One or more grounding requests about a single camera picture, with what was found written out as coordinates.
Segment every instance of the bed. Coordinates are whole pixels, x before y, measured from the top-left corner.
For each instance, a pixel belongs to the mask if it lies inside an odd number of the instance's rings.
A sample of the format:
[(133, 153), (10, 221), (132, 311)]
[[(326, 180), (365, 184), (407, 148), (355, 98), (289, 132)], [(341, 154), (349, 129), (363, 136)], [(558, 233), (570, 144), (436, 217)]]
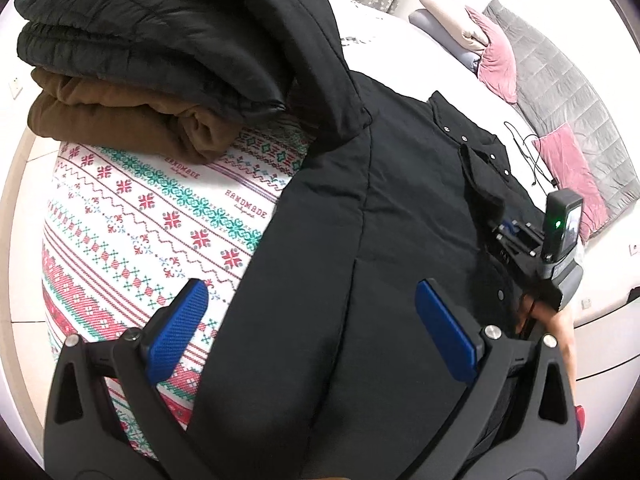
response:
[[(531, 185), (532, 170), (504, 122), (523, 137), (530, 128), (508, 104), (407, 22), (351, 0), (330, 2), (352, 70), (419, 100), (440, 91), (500, 138), (513, 175), (544, 209), (544, 185)], [(159, 385), (186, 426), (226, 306), (308, 144), (291, 116), (244, 129), (231, 149), (208, 166), (63, 143), (42, 246), (54, 355), (70, 333), (94, 341), (145, 324), (188, 278), (203, 279), (209, 309), (173, 376)], [(110, 380), (108, 386), (133, 446), (152, 455), (118, 384)]]

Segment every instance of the gray quilted blanket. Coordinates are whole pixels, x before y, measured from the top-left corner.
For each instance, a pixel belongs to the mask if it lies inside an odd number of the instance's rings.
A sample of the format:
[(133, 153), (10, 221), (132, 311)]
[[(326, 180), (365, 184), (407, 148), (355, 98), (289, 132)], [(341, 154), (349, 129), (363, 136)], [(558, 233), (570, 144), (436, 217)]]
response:
[(544, 34), (498, 0), (492, 0), (484, 14), (500, 26), (513, 47), (518, 93), (514, 106), (541, 137), (564, 123), (571, 126), (607, 206), (608, 223), (615, 220), (640, 198), (640, 182), (607, 107)]

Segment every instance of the patterned bedsheet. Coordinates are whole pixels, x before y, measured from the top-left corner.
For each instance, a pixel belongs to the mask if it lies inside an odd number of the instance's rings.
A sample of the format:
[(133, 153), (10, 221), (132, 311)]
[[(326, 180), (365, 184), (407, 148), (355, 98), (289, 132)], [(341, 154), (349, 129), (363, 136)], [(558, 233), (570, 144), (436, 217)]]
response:
[[(54, 355), (71, 333), (98, 341), (142, 326), (188, 278), (204, 280), (209, 309), (173, 376), (159, 385), (186, 426), (226, 306), (307, 146), (290, 117), (244, 129), (208, 166), (63, 144), (42, 245)], [(133, 446), (151, 455), (118, 384), (108, 387)]]

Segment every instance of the red object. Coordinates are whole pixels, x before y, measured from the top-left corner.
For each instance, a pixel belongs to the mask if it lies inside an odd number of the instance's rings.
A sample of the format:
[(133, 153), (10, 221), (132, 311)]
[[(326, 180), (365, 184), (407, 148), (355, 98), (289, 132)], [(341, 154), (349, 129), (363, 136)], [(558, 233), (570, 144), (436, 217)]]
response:
[(585, 421), (584, 408), (582, 406), (575, 407), (575, 418), (578, 420), (578, 428), (579, 428), (578, 438), (580, 438), (582, 434), (582, 430), (584, 430), (584, 421)]

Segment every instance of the brown jacket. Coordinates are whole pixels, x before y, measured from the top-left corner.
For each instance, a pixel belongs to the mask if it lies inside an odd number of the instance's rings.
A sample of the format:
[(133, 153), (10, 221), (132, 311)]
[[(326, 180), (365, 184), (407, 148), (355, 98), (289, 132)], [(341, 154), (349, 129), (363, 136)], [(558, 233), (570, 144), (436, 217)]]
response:
[(41, 137), (206, 164), (231, 145), (242, 127), (156, 90), (40, 67), (31, 77), (42, 93), (27, 123)]

